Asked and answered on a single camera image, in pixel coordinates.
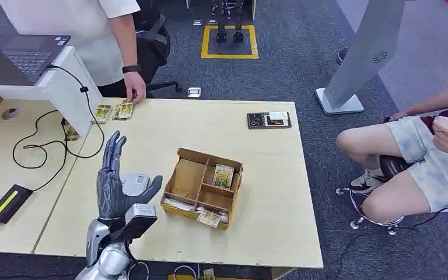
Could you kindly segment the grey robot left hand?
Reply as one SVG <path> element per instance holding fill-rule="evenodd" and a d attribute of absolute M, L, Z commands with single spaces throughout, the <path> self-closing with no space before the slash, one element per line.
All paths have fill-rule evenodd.
<path fill-rule="evenodd" d="M 120 158 L 127 138 L 116 131 L 106 142 L 101 169 L 96 179 L 99 219 L 123 218 L 134 204 L 148 204 L 162 187 L 163 177 L 156 176 L 138 196 L 126 195 L 120 179 Z"/>

